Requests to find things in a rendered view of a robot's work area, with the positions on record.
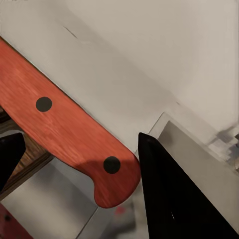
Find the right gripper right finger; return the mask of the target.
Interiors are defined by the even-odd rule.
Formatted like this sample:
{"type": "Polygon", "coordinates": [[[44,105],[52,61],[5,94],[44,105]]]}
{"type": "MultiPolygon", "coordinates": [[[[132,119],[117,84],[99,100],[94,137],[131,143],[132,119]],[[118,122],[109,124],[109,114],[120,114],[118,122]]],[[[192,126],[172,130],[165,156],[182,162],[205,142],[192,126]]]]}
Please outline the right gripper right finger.
{"type": "Polygon", "coordinates": [[[239,239],[160,142],[138,135],[149,239],[239,239]]]}

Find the parer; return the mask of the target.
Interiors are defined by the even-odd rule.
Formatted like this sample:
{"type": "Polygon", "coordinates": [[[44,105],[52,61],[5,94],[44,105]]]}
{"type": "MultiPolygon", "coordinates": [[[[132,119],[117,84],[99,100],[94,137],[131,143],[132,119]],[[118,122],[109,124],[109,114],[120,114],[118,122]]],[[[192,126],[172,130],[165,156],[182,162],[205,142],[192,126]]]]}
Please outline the parer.
{"type": "Polygon", "coordinates": [[[51,155],[93,180],[98,206],[118,206],[137,188],[135,154],[1,36],[0,106],[51,155]]]}

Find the cutting board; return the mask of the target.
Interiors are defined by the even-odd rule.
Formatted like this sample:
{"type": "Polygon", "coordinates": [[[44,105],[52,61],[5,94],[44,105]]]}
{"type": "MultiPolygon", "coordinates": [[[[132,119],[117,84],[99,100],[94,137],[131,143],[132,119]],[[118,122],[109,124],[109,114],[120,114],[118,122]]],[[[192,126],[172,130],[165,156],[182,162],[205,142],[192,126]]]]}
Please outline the cutting board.
{"type": "MultiPolygon", "coordinates": [[[[0,124],[9,119],[10,116],[0,106],[0,124]]],[[[40,163],[42,163],[44,160],[51,156],[51,153],[45,150],[26,133],[23,134],[23,138],[26,151],[0,193],[3,193],[3,191],[7,190],[15,182],[17,182],[19,179],[29,173],[32,169],[34,169],[36,166],[38,166],[40,163]]]]}

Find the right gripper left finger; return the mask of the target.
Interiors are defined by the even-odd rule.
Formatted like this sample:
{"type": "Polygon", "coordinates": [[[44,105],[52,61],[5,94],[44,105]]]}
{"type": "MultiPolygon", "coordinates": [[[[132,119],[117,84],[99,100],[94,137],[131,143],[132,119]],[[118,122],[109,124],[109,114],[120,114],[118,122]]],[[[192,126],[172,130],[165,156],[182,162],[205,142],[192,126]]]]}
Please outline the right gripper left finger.
{"type": "Polygon", "coordinates": [[[26,151],[21,132],[0,138],[0,192],[26,151]]]}

